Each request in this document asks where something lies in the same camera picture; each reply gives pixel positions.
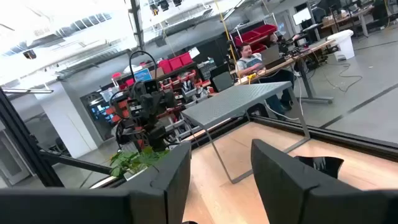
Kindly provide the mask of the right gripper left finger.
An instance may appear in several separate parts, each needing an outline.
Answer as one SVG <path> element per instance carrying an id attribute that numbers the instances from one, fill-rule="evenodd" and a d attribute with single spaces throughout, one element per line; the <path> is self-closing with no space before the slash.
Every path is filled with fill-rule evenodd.
<path id="1" fill-rule="evenodd" d="M 181 224 L 191 144 L 110 189 L 0 189 L 0 224 Z"/>

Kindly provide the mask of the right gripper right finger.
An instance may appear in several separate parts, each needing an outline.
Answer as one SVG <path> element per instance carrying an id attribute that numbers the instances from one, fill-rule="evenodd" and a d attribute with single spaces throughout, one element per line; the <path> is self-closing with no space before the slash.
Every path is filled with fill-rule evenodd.
<path id="1" fill-rule="evenodd" d="M 252 140 L 254 180 L 270 224 L 398 224 L 398 190 L 338 180 L 337 157 L 292 157 Z"/>

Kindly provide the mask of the blue sign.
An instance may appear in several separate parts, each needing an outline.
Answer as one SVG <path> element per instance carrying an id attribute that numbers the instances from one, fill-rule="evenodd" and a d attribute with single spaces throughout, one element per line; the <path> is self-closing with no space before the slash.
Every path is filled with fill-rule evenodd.
<path id="1" fill-rule="evenodd" d="M 144 82 L 152 80 L 152 75 L 148 68 L 139 70 L 134 73 L 134 79 L 136 82 Z"/>

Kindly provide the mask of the small red storage bin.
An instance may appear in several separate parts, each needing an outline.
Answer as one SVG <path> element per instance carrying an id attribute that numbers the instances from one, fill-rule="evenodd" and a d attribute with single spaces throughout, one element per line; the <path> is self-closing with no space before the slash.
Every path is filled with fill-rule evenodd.
<path id="1" fill-rule="evenodd" d="M 186 52 L 186 53 L 184 53 L 184 54 L 181 54 L 181 55 L 179 56 L 179 58 L 180 58 L 181 63 L 182 63 L 183 66 L 186 66 L 186 65 L 189 65 L 189 64 L 193 63 L 193 59 L 192 59 L 192 57 L 190 56 L 190 53 L 189 53 L 189 52 Z"/>
<path id="2" fill-rule="evenodd" d="M 183 63 L 182 63 L 180 57 L 170 58 L 169 59 L 169 64 L 170 64 L 170 67 L 171 67 L 172 71 L 180 69 L 180 68 L 183 67 Z"/>
<path id="3" fill-rule="evenodd" d="M 163 72 L 165 73 L 165 74 L 168 74 L 168 73 L 170 73 L 170 72 L 172 72 L 173 71 L 173 69 L 172 69 L 172 67 L 171 67 L 171 65 L 170 65 L 170 62 L 169 62 L 169 60 L 161 60 L 159 63 L 158 63 L 158 65 L 159 65 L 159 67 L 163 70 Z"/>

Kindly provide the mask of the green plant in white pot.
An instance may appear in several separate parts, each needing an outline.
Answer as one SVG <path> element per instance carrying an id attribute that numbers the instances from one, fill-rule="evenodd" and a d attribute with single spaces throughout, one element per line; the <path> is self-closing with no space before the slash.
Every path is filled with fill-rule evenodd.
<path id="1" fill-rule="evenodd" d="M 154 151 L 151 146 L 145 147 L 142 152 L 119 151 L 110 159 L 110 175 L 119 178 L 124 177 L 125 174 L 135 175 L 153 166 L 169 152 L 169 147 L 163 151 Z"/>

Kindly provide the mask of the black cabinet with lit screen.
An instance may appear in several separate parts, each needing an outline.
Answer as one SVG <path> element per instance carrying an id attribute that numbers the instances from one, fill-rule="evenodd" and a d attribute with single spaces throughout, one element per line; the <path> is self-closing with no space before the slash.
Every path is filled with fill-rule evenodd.
<path id="1" fill-rule="evenodd" d="M 99 92 L 92 92 L 80 98 L 87 110 L 94 126 L 102 139 L 108 140 L 113 137 L 111 130 L 114 127 L 112 115 L 106 114 L 109 104 L 103 99 Z"/>

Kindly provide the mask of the dark grey flat panel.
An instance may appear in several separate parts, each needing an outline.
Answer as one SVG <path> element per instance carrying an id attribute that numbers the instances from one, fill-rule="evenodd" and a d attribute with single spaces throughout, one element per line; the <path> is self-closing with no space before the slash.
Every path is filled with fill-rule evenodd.
<path id="1" fill-rule="evenodd" d="M 211 79 L 211 82 L 213 84 L 214 90 L 218 93 L 234 85 L 234 79 L 231 77 L 229 72 L 223 72 L 214 76 Z"/>

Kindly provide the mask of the black flat monitor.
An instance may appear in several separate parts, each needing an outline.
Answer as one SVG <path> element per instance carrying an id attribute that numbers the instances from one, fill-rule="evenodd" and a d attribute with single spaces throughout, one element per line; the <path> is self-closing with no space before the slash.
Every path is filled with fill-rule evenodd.
<path id="1" fill-rule="evenodd" d="M 212 81 L 216 76 L 221 75 L 224 72 L 229 72 L 229 65 L 227 63 L 220 65 L 210 71 L 210 81 Z"/>

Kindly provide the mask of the grey perforated metal shelf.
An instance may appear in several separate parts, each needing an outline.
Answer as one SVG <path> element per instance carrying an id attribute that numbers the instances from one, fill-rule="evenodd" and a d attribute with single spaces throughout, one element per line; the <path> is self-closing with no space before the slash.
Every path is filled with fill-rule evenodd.
<path id="1" fill-rule="evenodd" d="M 300 103 L 298 103 L 294 95 L 291 82 L 236 85 L 195 106 L 183 110 L 182 116 L 205 131 L 213 149 L 216 151 L 217 148 L 214 140 L 209 133 L 211 127 L 241 113 L 248 116 L 247 110 L 250 107 L 258 103 L 264 103 L 266 99 L 283 90 L 289 92 L 294 104 L 292 109 L 296 113 L 304 132 L 304 138 L 301 141 L 284 150 L 285 153 L 288 153 L 311 139 L 301 112 Z"/>

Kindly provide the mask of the person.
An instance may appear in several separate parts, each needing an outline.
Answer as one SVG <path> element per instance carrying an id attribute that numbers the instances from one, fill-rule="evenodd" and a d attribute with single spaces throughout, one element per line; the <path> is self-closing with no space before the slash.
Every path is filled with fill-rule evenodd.
<path id="1" fill-rule="evenodd" d="M 237 74 L 241 77 L 245 77 L 259 71 L 264 68 L 262 62 L 262 55 L 260 53 L 253 53 L 251 46 L 248 43 L 243 43 L 238 47 L 241 54 L 241 58 L 236 62 Z M 292 88 L 294 88 L 294 74 L 291 71 L 281 69 L 278 72 L 269 74 L 268 76 L 259 78 L 256 83 L 272 83 L 272 82 L 287 82 L 292 83 Z M 285 111 L 290 111 L 292 109 L 291 97 L 288 90 L 282 92 L 281 99 L 278 99 L 276 95 L 268 98 L 266 103 L 270 108 L 280 114 L 284 114 Z"/>

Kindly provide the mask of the wooden desk with grey legs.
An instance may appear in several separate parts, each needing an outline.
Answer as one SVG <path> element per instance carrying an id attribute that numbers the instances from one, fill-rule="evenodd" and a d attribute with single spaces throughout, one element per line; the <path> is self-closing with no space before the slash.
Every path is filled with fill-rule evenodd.
<path id="1" fill-rule="evenodd" d="M 312 82 L 307 77 L 307 73 L 304 70 L 304 59 L 309 55 L 317 57 L 315 54 L 317 50 L 327 48 L 330 45 L 332 45 L 334 42 L 335 40 L 320 40 L 315 44 L 310 45 L 309 48 L 304 51 L 304 53 L 300 53 L 294 57 L 289 57 L 288 59 L 285 60 L 285 62 L 276 65 L 275 67 L 272 67 L 270 69 L 265 69 L 265 70 L 262 69 L 258 71 L 257 73 L 254 74 L 253 78 L 249 78 L 248 76 L 240 78 L 239 81 L 237 82 L 237 85 L 247 85 L 250 83 L 254 83 L 260 78 L 269 77 L 272 74 L 275 75 L 282 68 L 297 64 L 297 67 L 299 69 L 299 74 L 301 76 L 301 81 L 305 87 L 305 91 L 307 94 L 306 97 L 301 97 L 302 101 L 305 103 L 316 103 L 316 104 L 326 104 L 326 105 L 332 104 L 333 97 L 316 95 L 315 90 L 313 89 Z"/>

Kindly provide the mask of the grey laptop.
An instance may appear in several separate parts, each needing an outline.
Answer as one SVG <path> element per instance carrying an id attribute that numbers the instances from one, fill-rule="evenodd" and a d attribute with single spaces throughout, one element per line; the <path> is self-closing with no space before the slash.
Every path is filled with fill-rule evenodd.
<path id="1" fill-rule="evenodd" d="M 279 46 L 273 45 L 261 52 L 262 62 L 267 65 L 271 62 L 274 62 L 280 58 L 279 55 Z"/>

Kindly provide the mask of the white trash bin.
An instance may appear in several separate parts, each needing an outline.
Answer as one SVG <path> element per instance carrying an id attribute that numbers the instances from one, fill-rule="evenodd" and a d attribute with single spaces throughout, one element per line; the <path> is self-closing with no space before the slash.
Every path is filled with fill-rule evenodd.
<path id="1" fill-rule="evenodd" d="M 354 32 L 350 29 L 343 30 L 333 35 L 330 35 L 326 40 L 333 40 L 330 44 L 331 47 L 337 47 L 338 50 L 333 54 L 337 61 L 349 60 L 355 57 L 353 43 L 351 37 Z"/>

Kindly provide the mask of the white computer monitor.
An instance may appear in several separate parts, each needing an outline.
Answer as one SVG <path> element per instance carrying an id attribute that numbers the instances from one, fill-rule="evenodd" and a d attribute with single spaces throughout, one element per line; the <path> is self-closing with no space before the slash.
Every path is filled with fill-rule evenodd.
<path id="1" fill-rule="evenodd" d="M 301 11 L 295 13 L 292 17 L 296 26 L 300 25 L 304 21 L 312 19 L 310 10 L 308 8 L 302 9 Z"/>

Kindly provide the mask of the black aluminium table frame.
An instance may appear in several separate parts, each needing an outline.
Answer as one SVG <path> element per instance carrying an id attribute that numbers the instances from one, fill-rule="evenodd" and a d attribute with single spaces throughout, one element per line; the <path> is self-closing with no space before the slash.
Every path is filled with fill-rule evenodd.
<path id="1" fill-rule="evenodd" d="M 15 107 L 0 87 L 0 120 L 5 124 L 6 128 L 10 130 L 11 136 L 16 140 L 17 145 L 22 151 L 22 154 L 27 158 L 28 163 L 38 173 L 39 179 L 46 187 L 62 187 L 63 184 L 55 173 L 54 169 L 50 167 L 49 162 L 59 162 L 72 167 L 78 167 L 85 170 L 101 174 L 109 174 L 110 168 L 102 165 L 97 165 L 91 162 L 84 162 L 78 159 L 73 159 L 66 156 L 58 156 L 52 152 L 41 151 L 39 146 L 31 138 L 30 132 L 17 114 Z M 228 131 L 232 131 L 239 124 L 244 124 L 245 121 L 252 121 L 264 126 L 281 129 L 290 133 L 299 133 L 304 130 L 302 125 L 290 121 L 278 121 L 271 118 L 262 118 L 259 116 L 251 116 L 247 118 L 235 118 L 232 121 L 227 121 L 223 124 L 217 124 L 210 129 L 209 134 L 196 134 L 191 144 L 194 149 L 208 144 L 211 140 L 220 138 Z M 311 139 L 325 141 L 330 144 L 338 146 L 345 146 L 354 151 L 363 152 L 372 156 L 398 162 L 398 144 L 385 143 L 375 139 L 355 136 L 353 134 L 345 134 L 339 131 L 326 130 L 307 126 L 307 131 Z"/>

